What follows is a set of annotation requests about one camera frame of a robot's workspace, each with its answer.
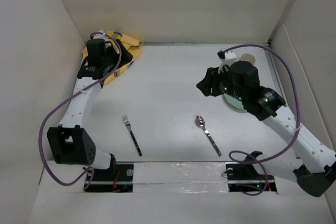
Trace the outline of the yellow car-print cloth placemat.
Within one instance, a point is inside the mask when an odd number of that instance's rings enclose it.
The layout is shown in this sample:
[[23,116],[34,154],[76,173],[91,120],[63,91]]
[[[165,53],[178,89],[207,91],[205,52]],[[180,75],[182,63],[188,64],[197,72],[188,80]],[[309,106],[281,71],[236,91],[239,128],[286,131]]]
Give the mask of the yellow car-print cloth placemat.
[[102,29],[98,31],[98,34],[93,33],[90,35],[90,38],[104,39],[106,42],[106,49],[112,46],[117,53],[116,55],[117,60],[119,57],[118,47],[109,37],[106,37],[103,34],[107,34],[108,36],[112,37],[115,40],[117,39],[121,40],[126,50],[133,56],[133,60],[130,63],[126,65],[120,64],[118,66],[118,69],[112,75],[110,75],[108,78],[105,79],[104,85],[107,85],[108,83],[115,80],[119,75],[123,74],[127,69],[129,69],[131,65],[138,59],[138,57],[142,53],[141,46],[143,45],[143,41],[114,30],[105,31],[104,29]]

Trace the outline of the light green flower plate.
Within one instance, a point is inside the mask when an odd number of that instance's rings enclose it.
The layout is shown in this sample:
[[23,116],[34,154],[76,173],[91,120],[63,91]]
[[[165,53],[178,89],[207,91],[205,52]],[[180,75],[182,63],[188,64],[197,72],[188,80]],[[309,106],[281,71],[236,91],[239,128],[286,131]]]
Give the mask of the light green flower plate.
[[227,95],[223,94],[223,100],[226,102],[226,104],[234,111],[239,113],[246,113],[247,111],[244,109],[244,106],[241,101]]

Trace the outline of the steel spoon black handle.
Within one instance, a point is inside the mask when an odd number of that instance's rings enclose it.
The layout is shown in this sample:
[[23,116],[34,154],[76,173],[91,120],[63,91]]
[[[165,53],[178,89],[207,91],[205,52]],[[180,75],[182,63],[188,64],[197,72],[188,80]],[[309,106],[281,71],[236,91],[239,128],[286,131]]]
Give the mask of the steel spoon black handle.
[[208,138],[209,142],[211,143],[212,147],[216,151],[217,155],[221,156],[222,155],[221,151],[219,150],[218,146],[216,145],[216,143],[213,140],[212,136],[210,135],[209,131],[206,129],[206,127],[205,127],[205,121],[204,121],[204,119],[200,115],[196,116],[196,118],[195,118],[195,124],[196,124],[196,126],[199,129],[201,129],[204,132],[204,134]]

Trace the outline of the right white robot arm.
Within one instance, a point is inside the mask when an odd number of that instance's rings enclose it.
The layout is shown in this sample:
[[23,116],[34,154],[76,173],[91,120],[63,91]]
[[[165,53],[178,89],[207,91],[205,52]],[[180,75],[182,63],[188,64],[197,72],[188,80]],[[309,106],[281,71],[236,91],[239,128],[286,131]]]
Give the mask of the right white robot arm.
[[243,174],[254,179],[258,175],[281,177],[295,182],[307,194],[321,197],[335,182],[335,151],[320,142],[300,121],[300,108],[295,81],[287,71],[295,99],[292,113],[284,98],[275,90],[260,85],[258,69],[246,60],[238,60],[236,47],[222,49],[217,54],[222,63],[208,68],[196,87],[206,97],[224,95],[228,102],[238,103],[249,114],[277,133],[287,146],[277,154],[264,157],[260,151],[243,152],[242,161],[233,175]]

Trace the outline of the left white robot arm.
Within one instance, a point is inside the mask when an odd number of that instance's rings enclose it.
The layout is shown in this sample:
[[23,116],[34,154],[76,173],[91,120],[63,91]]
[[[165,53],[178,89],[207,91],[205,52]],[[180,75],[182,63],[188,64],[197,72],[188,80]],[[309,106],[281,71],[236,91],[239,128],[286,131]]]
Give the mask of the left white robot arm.
[[122,43],[123,38],[119,32],[109,35],[102,30],[90,36],[68,109],[58,125],[47,132],[57,164],[91,166],[98,169],[105,180],[112,180],[117,175],[114,156],[96,148],[85,126],[103,86],[133,62],[134,56]]

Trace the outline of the purple ceramic mug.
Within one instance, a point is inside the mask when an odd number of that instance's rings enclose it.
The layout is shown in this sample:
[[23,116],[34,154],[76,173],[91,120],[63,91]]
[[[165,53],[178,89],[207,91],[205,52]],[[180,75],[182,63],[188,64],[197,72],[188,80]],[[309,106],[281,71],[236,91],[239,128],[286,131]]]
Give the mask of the purple ceramic mug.
[[252,64],[254,66],[255,63],[256,63],[256,58],[252,54],[242,54],[241,57],[240,57],[240,61],[249,62],[250,64]]

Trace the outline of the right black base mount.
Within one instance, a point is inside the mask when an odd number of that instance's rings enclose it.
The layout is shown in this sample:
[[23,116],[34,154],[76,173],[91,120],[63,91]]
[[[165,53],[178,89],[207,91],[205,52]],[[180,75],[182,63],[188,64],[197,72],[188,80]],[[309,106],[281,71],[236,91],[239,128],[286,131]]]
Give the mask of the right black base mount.
[[258,172],[256,168],[260,168],[260,165],[254,167],[240,162],[226,162],[222,179],[227,180],[229,192],[241,192],[250,196],[258,196],[262,192],[276,193],[274,177],[266,177],[263,170]]

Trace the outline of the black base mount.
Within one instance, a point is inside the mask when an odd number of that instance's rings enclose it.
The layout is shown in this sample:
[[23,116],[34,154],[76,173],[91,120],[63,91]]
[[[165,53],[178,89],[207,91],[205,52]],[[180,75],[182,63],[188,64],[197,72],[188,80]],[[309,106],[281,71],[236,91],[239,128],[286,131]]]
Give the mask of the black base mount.
[[254,167],[240,162],[226,162],[222,179],[227,180],[229,192],[241,192],[250,196],[258,196],[262,192],[276,193],[274,177],[266,177],[263,170],[258,172],[256,168],[260,168],[260,165]]
[[94,169],[93,176],[87,175],[84,191],[88,193],[132,193],[133,163],[116,163],[113,171]]

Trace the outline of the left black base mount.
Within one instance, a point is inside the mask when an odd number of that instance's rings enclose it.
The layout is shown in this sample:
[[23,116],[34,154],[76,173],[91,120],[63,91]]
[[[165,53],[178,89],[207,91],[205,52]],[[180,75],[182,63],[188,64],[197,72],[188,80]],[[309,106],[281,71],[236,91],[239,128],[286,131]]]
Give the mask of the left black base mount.
[[94,169],[93,176],[87,175],[84,191],[88,193],[132,193],[133,163],[116,163],[113,171]]

